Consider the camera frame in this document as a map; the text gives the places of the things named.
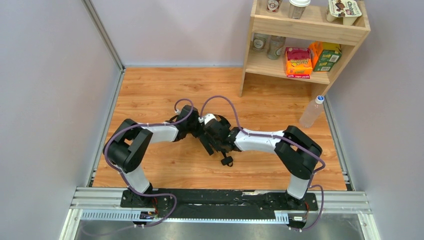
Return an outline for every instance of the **wooden shelf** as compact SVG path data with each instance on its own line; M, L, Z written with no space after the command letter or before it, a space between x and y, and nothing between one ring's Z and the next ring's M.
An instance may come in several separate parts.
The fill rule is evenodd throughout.
M253 0L239 96L243 93L246 73L311 82L312 98L325 95L371 31L364 1L356 1L362 16L358 17L352 26L343 25L341 18L328 22L326 6L309 5L301 19L291 19L288 18L290 3L283 2L279 12L270 13L267 12L267 1ZM253 33L341 44L341 58L331 71L313 72L310 79L287 77L282 59L270 60L265 52L251 50Z
M249 51L245 71L246 73L262 74L317 84L330 84L327 72L313 72L310 75L310 79L287 77L286 65L284 64L283 58L280 57L277 60L271 60L267 57L267 52L265 50L262 52L257 52L251 49Z
M365 9L363 1L358 1L359 8ZM342 24L342 19L328 22L326 19L326 6L309 5L306 7L301 19L288 18L289 2L282 2L279 12L267 12L267 0L257 0L252 32L296 39L322 41L345 45L356 45L370 31L365 15L359 17L352 26Z

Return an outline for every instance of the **bottle cap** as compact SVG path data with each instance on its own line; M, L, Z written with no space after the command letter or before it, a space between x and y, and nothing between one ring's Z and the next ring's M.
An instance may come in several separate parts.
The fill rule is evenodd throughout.
M317 103L317 104L323 104L323 102L324 102L324 97L323 97L323 96L318 95L318 96L315 98L315 103Z
M306 7L311 3L311 0L290 0L289 2L296 7Z

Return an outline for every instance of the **plastic water bottle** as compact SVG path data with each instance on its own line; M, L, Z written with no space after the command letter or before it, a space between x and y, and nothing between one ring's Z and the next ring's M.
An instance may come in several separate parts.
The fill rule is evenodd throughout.
M315 120L317 120L321 112L324 110L323 102L324 97L321 95L317 96L315 100L310 101L299 120L302 127L312 127L312 124L314 124Z

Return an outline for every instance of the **cereal box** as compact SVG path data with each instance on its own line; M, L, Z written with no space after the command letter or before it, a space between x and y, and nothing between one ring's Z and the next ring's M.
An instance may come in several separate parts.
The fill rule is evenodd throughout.
M285 74L289 78L309 79L312 73L311 52L308 48L285 48Z
M309 45L314 72L328 72L342 56L340 44L316 41Z

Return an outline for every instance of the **green box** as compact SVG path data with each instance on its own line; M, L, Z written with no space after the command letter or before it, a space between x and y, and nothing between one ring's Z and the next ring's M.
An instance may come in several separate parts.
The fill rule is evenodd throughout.
M329 72L342 57L340 44L316 41L309 46L314 72Z

